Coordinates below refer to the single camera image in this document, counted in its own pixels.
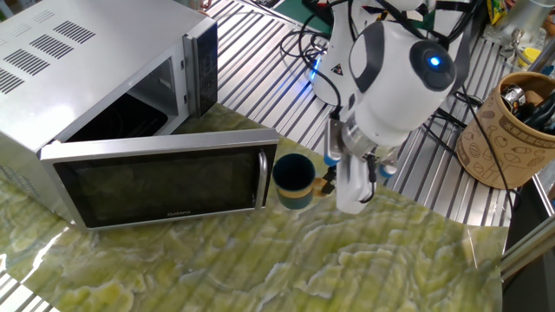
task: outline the microwave vent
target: microwave vent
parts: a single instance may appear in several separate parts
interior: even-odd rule
[[[50,12],[49,10],[44,10],[43,12],[37,14],[35,17],[33,17],[33,21],[37,22],[37,23],[42,23],[44,21],[46,21],[47,19],[51,18],[52,16],[54,16],[54,13]]]
[[[36,199],[44,202],[41,194],[36,190],[31,181],[25,178],[23,175],[15,172],[10,167],[0,165],[0,175],[3,175],[11,183],[18,185],[22,190],[26,191],[28,194],[32,195]]]
[[[23,80],[0,68],[0,92],[9,93],[23,83]]]
[[[4,60],[30,75],[36,75],[50,65],[23,49],[6,56]]]
[[[40,49],[42,52],[54,56],[55,58],[59,59],[62,56],[66,55],[71,51],[69,45],[60,42],[48,35],[42,35],[39,38],[35,39],[35,41],[30,43],[31,46]]]
[[[95,35],[94,32],[84,29],[81,26],[75,25],[70,21],[62,23],[62,25],[54,28],[54,31],[66,36],[71,40],[77,41],[78,43],[84,43]]]
[[[162,76],[162,67],[159,66],[150,73],[150,79],[156,80]]]
[[[20,36],[22,33],[24,33],[25,31],[31,29],[31,27],[27,24],[21,24],[13,29],[11,29],[10,31],[8,31],[8,33],[14,37]]]

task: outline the silver microwave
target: silver microwave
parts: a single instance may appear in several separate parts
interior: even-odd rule
[[[171,0],[0,23],[0,179],[82,230],[260,209],[273,129],[169,135],[217,101],[217,24]]]

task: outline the blue object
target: blue object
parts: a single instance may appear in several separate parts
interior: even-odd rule
[[[385,170],[385,166],[384,165],[380,165],[380,174],[385,178],[385,179],[391,179],[395,174],[393,173],[389,173]]]
[[[323,156],[323,162],[324,162],[324,164],[326,164],[326,166],[335,166],[335,165],[337,165],[339,160],[335,160],[335,159],[332,159],[328,155],[324,155]]]
[[[437,57],[437,56],[431,57],[431,58],[428,60],[428,62],[430,62],[430,65],[432,65],[432,66],[434,66],[434,67],[437,67],[437,66],[439,66],[439,65],[441,64],[441,60],[440,60],[440,58]]]

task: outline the blue led light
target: blue led light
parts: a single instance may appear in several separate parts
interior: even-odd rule
[[[316,75],[316,71],[318,70],[318,65],[320,65],[320,60],[322,58],[318,57],[318,59],[316,60],[316,66],[314,67],[314,69],[310,72],[310,79],[314,80],[314,76]]]
[[[440,58],[439,58],[439,57],[437,57],[437,56],[434,56],[434,57],[430,57],[430,59],[429,59],[428,61],[429,61],[429,62],[430,62],[430,64],[431,64],[432,66],[434,66],[434,67],[436,67],[436,66],[440,65],[440,63],[441,63],[441,60],[440,60]]]

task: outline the mug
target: mug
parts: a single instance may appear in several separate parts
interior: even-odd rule
[[[304,155],[291,153],[283,156],[274,164],[272,176],[279,201],[289,209],[303,209],[314,196],[326,196],[321,191],[326,180],[316,178],[314,164]]]

